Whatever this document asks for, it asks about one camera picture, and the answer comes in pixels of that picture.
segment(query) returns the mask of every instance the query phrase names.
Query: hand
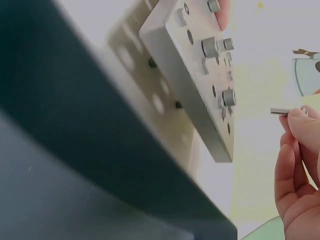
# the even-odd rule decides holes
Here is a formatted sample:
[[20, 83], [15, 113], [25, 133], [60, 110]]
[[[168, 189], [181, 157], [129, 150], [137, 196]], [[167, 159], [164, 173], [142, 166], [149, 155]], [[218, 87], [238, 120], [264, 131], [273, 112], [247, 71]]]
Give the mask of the hand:
[[[320, 239], [320, 115], [305, 108], [309, 117], [300, 109], [280, 117], [285, 134], [275, 166], [274, 195], [286, 240]], [[309, 183], [303, 163], [317, 189]]]
[[230, 0], [218, 0], [221, 10], [215, 13], [215, 17], [218, 20], [220, 29], [223, 31], [228, 26]]

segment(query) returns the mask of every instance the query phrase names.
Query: cartoon character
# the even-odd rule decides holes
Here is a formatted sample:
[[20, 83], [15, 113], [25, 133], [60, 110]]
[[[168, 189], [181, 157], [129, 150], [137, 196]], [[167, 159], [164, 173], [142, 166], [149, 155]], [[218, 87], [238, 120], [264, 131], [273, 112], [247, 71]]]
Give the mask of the cartoon character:
[[309, 57], [293, 59], [293, 74], [300, 94], [320, 94], [320, 53], [304, 49], [294, 50], [293, 53]]

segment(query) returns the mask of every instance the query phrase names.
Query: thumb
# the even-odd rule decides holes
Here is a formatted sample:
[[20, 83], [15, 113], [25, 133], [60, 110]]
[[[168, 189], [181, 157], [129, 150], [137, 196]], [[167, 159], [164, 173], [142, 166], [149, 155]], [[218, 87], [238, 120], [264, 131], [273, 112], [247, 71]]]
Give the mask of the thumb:
[[288, 114], [288, 124], [294, 138], [314, 154], [320, 150], [320, 120], [308, 117], [300, 109]]

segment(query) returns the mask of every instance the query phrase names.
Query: green surface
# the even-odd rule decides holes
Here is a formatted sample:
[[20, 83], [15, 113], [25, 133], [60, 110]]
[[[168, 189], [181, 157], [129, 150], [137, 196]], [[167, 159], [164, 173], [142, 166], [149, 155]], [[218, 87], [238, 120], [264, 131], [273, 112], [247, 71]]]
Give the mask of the green surface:
[[280, 217], [273, 218], [242, 240], [284, 240], [284, 225]]

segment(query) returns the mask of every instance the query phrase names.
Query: dark gray surface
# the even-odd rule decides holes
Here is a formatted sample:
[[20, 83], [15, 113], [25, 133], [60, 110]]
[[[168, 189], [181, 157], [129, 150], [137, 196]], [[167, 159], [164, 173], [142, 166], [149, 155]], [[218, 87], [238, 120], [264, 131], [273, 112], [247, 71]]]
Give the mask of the dark gray surface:
[[1, 240], [191, 240], [46, 153], [0, 115]]

